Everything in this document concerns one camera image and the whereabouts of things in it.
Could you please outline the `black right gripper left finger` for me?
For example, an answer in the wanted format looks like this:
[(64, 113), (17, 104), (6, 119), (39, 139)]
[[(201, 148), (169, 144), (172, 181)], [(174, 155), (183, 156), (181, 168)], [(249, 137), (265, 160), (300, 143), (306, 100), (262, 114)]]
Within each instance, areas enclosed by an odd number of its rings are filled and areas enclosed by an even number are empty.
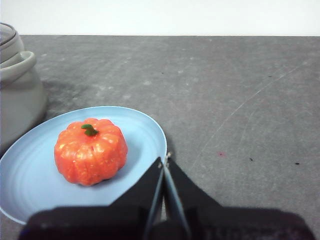
[(34, 214), (23, 240), (143, 240), (157, 218), (163, 180), (158, 157), (141, 178), (110, 205), (64, 206)]

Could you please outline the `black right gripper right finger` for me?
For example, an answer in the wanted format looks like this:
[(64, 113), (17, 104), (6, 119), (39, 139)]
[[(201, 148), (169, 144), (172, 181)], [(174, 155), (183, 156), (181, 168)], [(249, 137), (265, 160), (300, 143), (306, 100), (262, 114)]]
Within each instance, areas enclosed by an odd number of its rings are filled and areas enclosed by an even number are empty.
[(171, 213), (190, 240), (312, 240), (305, 220), (274, 208), (227, 207), (199, 188), (174, 162), (166, 163)]

